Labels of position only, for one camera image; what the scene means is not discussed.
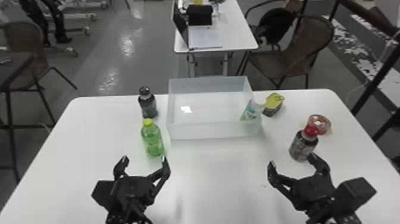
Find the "black robotic gripper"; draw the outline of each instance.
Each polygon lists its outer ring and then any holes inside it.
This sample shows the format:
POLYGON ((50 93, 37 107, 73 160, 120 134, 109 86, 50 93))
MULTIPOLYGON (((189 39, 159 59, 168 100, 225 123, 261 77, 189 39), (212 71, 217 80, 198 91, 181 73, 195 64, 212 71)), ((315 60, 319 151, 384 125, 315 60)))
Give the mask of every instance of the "black robotic gripper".
POLYGON ((326 223, 331 219, 337 224, 360 224, 355 211, 376 190, 364 178, 344 181, 335 188, 328 164, 314 153, 307 160, 316 171, 314 175, 302 179, 278 174, 271 161, 268 165, 269 183, 292 202, 296 210, 305 212, 309 217, 306 224, 326 223))
POLYGON ((152 224, 144 212, 154 203, 161 187, 170 177, 170 166, 164 157, 162 168, 154 173, 148 176, 129 176, 125 173, 128 164, 129 159, 125 155, 114 167, 114 181, 97 182, 92 197, 107 209, 106 224, 152 224))

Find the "green bottle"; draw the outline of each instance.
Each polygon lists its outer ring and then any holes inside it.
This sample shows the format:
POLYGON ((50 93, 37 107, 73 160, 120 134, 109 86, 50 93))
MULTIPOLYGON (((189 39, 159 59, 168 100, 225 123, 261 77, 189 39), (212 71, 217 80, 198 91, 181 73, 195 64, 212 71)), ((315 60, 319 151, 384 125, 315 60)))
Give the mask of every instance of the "green bottle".
POLYGON ((163 139, 161 131, 157 125, 153 124, 153 119, 143 120, 142 138, 145 142, 146 153, 151 157, 158 157, 164 153, 163 139))

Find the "black backpack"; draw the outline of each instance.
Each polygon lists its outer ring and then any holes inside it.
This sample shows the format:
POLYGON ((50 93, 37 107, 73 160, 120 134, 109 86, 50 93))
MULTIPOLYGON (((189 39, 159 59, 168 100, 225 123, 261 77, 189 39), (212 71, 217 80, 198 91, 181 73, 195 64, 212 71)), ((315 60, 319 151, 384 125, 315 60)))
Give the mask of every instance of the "black backpack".
POLYGON ((267 39, 267 44, 277 44, 296 18, 296 13, 284 8, 275 8, 266 12, 255 30, 257 41, 261 37, 267 39))

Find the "red bottle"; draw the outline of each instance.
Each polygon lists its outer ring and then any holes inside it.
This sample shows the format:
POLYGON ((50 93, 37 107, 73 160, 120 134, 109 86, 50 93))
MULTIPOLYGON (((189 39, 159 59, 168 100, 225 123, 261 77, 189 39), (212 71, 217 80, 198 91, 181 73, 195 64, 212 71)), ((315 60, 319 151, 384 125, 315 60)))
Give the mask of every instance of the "red bottle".
POLYGON ((319 129, 307 125, 304 130, 299 130, 289 148, 289 153, 296 161, 305 161, 307 156, 315 149, 318 143, 319 129))

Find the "clear plastic container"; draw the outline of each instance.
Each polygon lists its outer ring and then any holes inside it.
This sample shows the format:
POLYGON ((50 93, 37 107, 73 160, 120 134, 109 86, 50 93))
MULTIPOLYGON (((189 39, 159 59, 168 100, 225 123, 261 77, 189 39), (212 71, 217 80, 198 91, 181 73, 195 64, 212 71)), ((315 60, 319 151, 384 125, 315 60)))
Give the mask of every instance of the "clear plastic container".
POLYGON ((256 135, 261 115, 240 121, 253 93, 247 77, 170 79, 167 129, 171 139, 256 135))

